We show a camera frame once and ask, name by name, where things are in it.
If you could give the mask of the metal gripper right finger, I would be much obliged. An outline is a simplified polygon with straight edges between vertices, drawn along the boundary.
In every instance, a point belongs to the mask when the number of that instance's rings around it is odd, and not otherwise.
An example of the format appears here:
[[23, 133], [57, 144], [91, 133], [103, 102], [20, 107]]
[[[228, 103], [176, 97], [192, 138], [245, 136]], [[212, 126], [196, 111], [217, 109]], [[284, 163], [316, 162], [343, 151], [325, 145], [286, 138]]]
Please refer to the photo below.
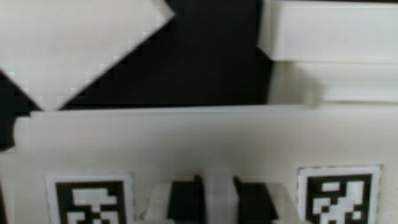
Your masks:
[[279, 218], [268, 188], [233, 177], [238, 193], [238, 224], [272, 224]]

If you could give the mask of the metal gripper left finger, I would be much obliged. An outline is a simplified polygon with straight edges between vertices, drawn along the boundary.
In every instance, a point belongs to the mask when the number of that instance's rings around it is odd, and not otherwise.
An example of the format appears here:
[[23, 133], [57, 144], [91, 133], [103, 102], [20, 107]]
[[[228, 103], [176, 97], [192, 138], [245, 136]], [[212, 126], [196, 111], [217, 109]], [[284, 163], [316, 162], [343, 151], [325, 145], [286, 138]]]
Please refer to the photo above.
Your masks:
[[176, 224], [205, 224], [205, 184], [199, 175], [192, 181], [174, 181], [167, 218]]

